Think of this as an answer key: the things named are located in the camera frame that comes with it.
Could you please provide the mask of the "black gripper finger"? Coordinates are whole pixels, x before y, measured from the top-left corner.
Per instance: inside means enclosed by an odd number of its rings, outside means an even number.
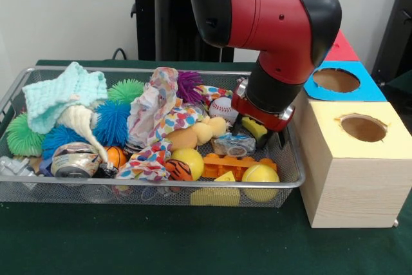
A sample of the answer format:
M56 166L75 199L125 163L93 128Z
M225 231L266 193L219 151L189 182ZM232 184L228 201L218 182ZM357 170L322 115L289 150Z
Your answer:
M267 131L264 135L259 137L256 140L256 148L263 149L266 146L267 142L271 139L273 134L274 134L273 131Z
M243 115L238 114L238 116L236 117L236 120L233 124L233 127L232 127L232 134L234 136L236 136L238 133L240 133L240 131L242 129L242 119L243 119Z

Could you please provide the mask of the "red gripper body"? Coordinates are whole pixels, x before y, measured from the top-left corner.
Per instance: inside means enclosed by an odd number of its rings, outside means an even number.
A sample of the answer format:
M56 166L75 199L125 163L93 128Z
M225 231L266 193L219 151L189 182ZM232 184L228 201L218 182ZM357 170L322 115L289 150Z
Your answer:
M241 98L236 93L232 96L231 106L242 117L254 119L256 122L266 127L268 131L279 132L288 125L288 120L282 120L281 117L276 114L267 113L258 109L246 98Z

